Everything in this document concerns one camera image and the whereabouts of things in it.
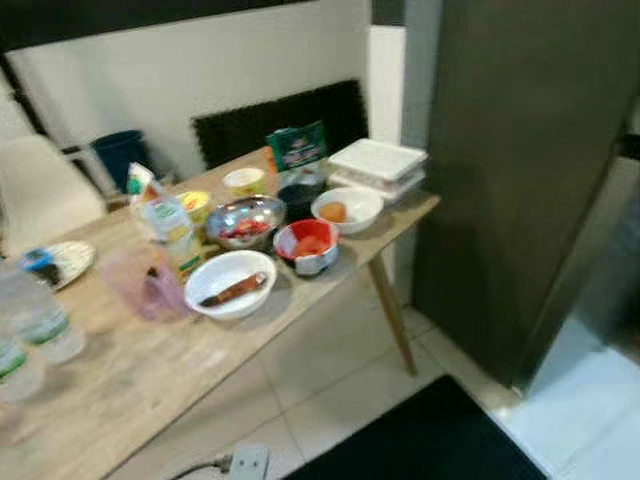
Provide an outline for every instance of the black chair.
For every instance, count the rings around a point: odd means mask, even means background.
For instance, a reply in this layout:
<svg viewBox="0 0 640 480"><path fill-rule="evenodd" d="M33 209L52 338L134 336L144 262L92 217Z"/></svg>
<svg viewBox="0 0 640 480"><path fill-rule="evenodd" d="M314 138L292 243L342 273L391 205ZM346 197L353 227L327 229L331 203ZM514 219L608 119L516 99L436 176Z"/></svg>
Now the black chair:
<svg viewBox="0 0 640 480"><path fill-rule="evenodd" d="M196 117L192 121L200 151L211 169L267 144L266 136L279 128L324 122L329 154L369 129L357 80L334 83L278 100Z"/></svg>

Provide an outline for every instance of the refrigerator door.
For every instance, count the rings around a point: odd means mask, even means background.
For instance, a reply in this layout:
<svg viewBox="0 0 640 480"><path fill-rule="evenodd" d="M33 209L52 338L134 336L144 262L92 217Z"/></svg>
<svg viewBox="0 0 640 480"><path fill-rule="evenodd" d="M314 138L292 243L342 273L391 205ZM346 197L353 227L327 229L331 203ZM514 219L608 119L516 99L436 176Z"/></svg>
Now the refrigerator door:
<svg viewBox="0 0 640 480"><path fill-rule="evenodd" d="M496 379L526 387L525 349L530 373L637 93L638 4L461 0L441 22L428 150L443 202L420 226L413 301ZM546 317L550 332L566 313Z"/></svg>

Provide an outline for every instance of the blue trash bin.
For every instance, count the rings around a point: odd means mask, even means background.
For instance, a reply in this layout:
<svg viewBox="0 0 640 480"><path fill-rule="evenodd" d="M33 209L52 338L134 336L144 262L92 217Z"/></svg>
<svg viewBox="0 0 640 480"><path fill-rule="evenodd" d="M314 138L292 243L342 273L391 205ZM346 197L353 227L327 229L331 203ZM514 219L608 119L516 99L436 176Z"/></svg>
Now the blue trash bin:
<svg viewBox="0 0 640 480"><path fill-rule="evenodd" d="M137 162L151 169L141 130L125 130L100 137L91 142L91 146L122 193L127 190L129 164Z"/></svg>

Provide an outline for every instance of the table leg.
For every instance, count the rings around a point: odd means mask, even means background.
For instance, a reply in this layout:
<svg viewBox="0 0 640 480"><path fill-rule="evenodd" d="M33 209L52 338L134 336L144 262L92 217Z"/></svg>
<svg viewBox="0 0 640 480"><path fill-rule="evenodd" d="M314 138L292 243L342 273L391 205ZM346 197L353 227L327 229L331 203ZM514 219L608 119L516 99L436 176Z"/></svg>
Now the table leg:
<svg viewBox="0 0 640 480"><path fill-rule="evenodd" d="M409 342L404 331L404 324L402 323L402 313L400 311L400 304L393 291L393 287L389 284L387 273L382 262L382 253L376 254L375 257L369 261L369 271L373 277L373 283L378 291L378 296L382 302L384 313L387 317L387 321L393 331L393 336L396 341L396 345L400 349L404 363L407 365L409 374L417 375L418 370L416 364L413 361L413 355L411 355L411 349L409 348Z"/></svg>

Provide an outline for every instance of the red bowl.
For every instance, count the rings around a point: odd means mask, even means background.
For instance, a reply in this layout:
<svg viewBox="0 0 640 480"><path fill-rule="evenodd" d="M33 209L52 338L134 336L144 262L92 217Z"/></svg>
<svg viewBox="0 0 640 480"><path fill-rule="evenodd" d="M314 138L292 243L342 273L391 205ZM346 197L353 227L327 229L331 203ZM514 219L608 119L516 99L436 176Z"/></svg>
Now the red bowl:
<svg viewBox="0 0 640 480"><path fill-rule="evenodd" d="M299 220L280 230L273 239L278 255L298 275L316 275L332 265L338 258L338 227L317 219ZM315 237L327 245L323 252L296 257L294 250L306 237Z"/></svg>

